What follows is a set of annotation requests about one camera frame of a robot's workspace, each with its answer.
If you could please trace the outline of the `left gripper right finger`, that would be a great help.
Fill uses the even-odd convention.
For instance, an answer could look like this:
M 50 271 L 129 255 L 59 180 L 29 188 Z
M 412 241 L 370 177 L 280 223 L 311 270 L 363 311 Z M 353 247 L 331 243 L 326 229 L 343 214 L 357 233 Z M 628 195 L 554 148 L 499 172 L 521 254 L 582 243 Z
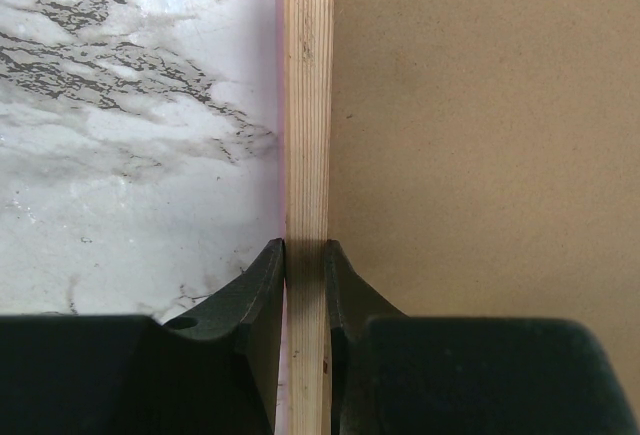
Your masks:
M 324 251 L 335 434 L 635 434 L 609 359 L 554 318 L 411 317 Z

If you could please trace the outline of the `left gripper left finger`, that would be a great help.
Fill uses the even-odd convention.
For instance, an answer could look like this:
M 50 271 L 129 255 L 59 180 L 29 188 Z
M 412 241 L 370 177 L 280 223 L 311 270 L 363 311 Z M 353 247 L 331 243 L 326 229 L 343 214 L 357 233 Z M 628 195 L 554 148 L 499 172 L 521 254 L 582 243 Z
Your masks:
M 5 434 L 270 434 L 284 243 L 192 309 L 1 320 Z

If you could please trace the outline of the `pink picture frame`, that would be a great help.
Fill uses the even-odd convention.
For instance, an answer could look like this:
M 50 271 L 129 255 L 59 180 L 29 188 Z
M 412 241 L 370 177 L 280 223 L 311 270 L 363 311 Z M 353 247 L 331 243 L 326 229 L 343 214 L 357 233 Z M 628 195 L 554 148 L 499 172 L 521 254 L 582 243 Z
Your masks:
M 554 318 L 639 424 L 639 0 L 278 0 L 292 434 L 331 430 L 324 251 L 411 317 Z

